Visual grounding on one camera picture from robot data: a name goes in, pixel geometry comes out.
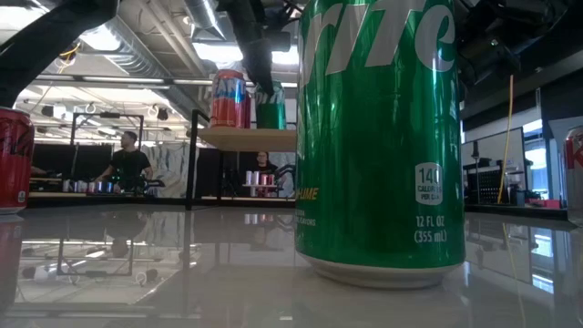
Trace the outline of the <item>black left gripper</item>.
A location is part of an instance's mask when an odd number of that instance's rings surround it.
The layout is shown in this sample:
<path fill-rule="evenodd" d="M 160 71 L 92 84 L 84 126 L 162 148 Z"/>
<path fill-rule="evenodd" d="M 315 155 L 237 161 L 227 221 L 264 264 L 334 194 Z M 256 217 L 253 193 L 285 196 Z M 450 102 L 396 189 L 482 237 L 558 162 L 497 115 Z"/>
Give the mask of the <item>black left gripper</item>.
<path fill-rule="evenodd" d="M 261 0 L 219 0 L 217 12 L 230 20 L 248 77 L 272 96 L 271 51 L 290 50 L 292 36 L 284 27 L 296 21 L 292 17 L 296 4 L 282 0 L 265 6 Z"/>

